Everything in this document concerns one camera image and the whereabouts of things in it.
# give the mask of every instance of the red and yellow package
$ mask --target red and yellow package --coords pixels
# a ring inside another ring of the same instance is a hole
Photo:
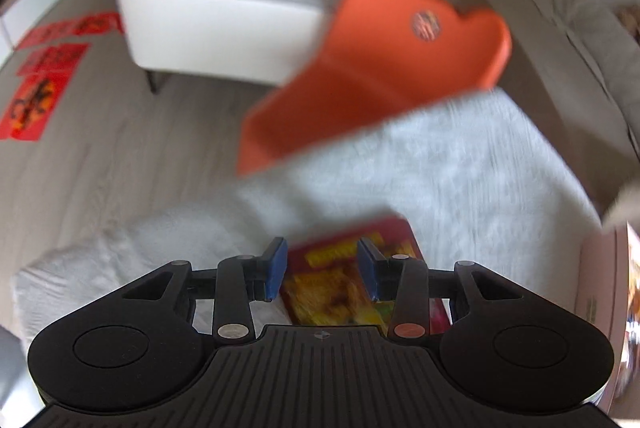
[[[384,332],[393,302],[369,299],[356,264],[356,245],[366,236],[386,256],[422,259],[409,223],[392,216],[293,247],[280,294],[296,325],[378,325]],[[449,316],[442,300],[431,299],[431,333],[444,332]]]

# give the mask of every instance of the orange chair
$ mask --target orange chair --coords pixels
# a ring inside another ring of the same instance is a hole
[[[316,59],[252,108],[238,173],[468,90],[490,90],[511,53],[498,14],[444,0],[343,0]]]

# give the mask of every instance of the white table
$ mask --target white table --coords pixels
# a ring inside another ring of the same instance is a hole
[[[117,0],[133,61],[148,72],[281,85],[321,43],[339,0]]]

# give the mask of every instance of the chair backrest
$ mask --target chair backrest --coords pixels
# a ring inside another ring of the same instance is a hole
[[[444,0],[343,0],[316,59],[244,120],[238,171],[466,90],[489,90],[511,52],[498,14]]]

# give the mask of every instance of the gray couch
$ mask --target gray couch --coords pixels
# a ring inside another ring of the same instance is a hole
[[[449,1],[461,11],[490,6],[504,17],[513,54],[499,86],[602,214],[640,175],[640,47],[597,0]]]

